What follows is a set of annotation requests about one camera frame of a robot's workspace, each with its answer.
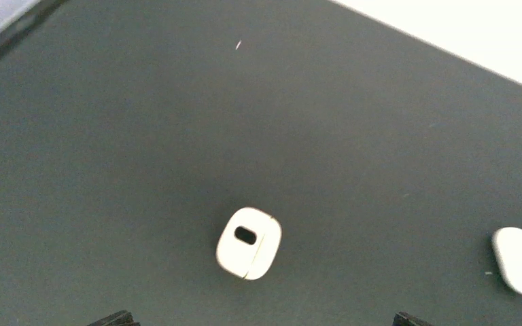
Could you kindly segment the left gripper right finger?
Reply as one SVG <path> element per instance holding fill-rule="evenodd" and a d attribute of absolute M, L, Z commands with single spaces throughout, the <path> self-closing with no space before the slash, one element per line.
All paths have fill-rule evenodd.
<path fill-rule="evenodd" d="M 433 326 L 433 324 L 406 312 L 397 312 L 392 326 Z"/>

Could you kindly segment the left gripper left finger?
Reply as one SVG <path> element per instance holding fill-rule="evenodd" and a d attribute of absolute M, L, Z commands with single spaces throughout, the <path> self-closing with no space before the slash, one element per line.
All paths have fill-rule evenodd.
<path fill-rule="evenodd" d="M 121 310 L 109 316 L 99 319 L 87 326 L 140 326 L 140 322 L 136 322 L 131 312 Z"/>

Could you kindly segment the white earbuds charging case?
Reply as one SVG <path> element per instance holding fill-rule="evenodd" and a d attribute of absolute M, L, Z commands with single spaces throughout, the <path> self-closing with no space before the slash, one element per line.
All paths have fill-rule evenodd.
<path fill-rule="evenodd" d="M 522 295 L 522 229 L 505 227 L 496 230 L 491 245 L 504 282 Z"/>

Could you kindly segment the beige small earbuds case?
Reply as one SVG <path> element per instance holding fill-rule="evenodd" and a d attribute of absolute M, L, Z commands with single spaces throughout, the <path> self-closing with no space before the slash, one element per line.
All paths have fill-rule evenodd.
<path fill-rule="evenodd" d="M 217 242 L 215 258 L 228 273 L 243 280 L 258 280 L 270 269 L 282 238 L 276 218 L 256 209 L 237 210 Z"/>

